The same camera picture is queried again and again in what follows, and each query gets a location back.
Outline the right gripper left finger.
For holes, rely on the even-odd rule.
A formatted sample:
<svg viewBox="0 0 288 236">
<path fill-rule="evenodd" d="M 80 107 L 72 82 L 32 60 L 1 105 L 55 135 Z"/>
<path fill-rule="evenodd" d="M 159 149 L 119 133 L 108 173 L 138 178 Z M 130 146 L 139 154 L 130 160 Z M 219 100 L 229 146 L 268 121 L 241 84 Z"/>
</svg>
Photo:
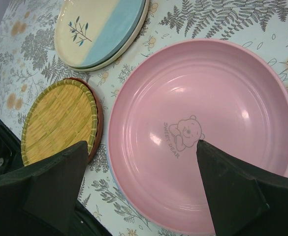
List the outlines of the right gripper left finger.
<svg viewBox="0 0 288 236">
<path fill-rule="evenodd" d="M 88 162 L 87 143 L 0 176 L 0 236 L 66 236 Z"/>
</svg>

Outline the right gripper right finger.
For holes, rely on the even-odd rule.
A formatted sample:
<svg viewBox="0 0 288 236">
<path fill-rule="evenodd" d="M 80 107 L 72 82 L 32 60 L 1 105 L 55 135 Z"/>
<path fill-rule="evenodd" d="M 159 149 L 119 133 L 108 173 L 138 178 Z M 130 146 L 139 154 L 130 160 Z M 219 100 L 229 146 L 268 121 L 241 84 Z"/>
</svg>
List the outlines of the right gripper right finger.
<svg viewBox="0 0 288 236">
<path fill-rule="evenodd" d="M 288 236 L 288 177 L 203 140 L 196 156 L 216 235 Z"/>
</svg>

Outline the red-brown plastic plate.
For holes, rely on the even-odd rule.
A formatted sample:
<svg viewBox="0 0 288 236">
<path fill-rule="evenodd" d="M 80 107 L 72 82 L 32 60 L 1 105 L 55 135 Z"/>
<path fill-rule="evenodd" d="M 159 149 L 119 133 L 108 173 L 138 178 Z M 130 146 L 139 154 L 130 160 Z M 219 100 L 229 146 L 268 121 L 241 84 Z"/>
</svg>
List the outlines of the red-brown plastic plate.
<svg viewBox="0 0 288 236">
<path fill-rule="evenodd" d="M 95 141 L 94 141 L 94 146 L 93 146 L 93 148 L 89 154 L 89 159 L 88 159 L 88 163 L 91 163 L 91 161 L 94 158 L 94 155 L 96 154 L 96 151 L 100 145 L 100 141 L 101 141 L 102 134 L 103 134 L 104 116 L 103 116 L 103 111 L 102 111 L 102 105 L 100 103 L 100 99 L 98 98 L 96 91 L 84 80 L 82 80 L 80 78 L 74 78 L 74 77 L 64 78 L 64 80 L 75 80 L 75 81 L 79 81 L 80 83 L 84 84 L 86 87 L 89 88 L 89 90 L 92 93 L 92 95 L 95 99 L 95 102 L 96 102 L 98 121 L 97 121 L 97 130 L 96 130 L 96 137 L 95 137 Z"/>
</svg>

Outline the light blue bear plate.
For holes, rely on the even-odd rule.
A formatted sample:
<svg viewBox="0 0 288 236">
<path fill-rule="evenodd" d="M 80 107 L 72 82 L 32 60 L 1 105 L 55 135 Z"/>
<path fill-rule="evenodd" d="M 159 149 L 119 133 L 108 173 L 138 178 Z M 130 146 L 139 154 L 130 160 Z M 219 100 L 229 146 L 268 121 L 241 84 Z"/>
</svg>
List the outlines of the light blue bear plate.
<svg viewBox="0 0 288 236">
<path fill-rule="evenodd" d="M 111 163 L 111 160 L 109 158 L 109 155 L 107 155 L 107 162 L 108 162 L 108 166 L 109 166 L 109 169 L 110 169 L 110 172 L 111 172 L 111 175 L 113 177 L 113 180 L 115 182 L 115 184 L 117 185 L 118 189 L 120 190 L 121 194 L 125 197 L 127 203 L 129 203 L 132 207 L 134 207 L 134 204 L 130 201 L 130 199 L 126 196 L 125 192 L 123 191 L 123 189 L 121 188 L 117 178 L 116 178 L 116 175 L 114 173 L 114 170 L 113 170 L 113 167 L 112 167 L 112 163 Z"/>
</svg>

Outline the woven bamboo tray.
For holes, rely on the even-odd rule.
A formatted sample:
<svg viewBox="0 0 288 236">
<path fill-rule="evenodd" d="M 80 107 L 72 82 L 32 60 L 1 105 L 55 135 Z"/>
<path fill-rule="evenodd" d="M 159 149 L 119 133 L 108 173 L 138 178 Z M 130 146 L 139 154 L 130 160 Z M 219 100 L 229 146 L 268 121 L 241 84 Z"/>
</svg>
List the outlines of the woven bamboo tray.
<svg viewBox="0 0 288 236">
<path fill-rule="evenodd" d="M 97 108 L 89 88 L 79 81 L 60 80 L 34 101 L 21 138 L 24 166 L 86 141 L 88 155 L 96 137 Z"/>
</svg>

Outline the pink plate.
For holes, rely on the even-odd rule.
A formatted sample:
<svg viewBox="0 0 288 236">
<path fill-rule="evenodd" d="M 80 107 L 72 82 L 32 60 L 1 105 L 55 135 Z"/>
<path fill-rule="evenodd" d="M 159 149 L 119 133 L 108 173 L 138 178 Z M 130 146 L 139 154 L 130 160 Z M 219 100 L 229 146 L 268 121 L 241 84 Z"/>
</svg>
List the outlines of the pink plate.
<svg viewBox="0 0 288 236">
<path fill-rule="evenodd" d="M 214 227 L 198 141 L 288 177 L 288 93 L 242 46 L 194 39 L 163 48 L 129 75 L 112 108 L 107 155 L 134 208 L 187 235 Z"/>
</svg>

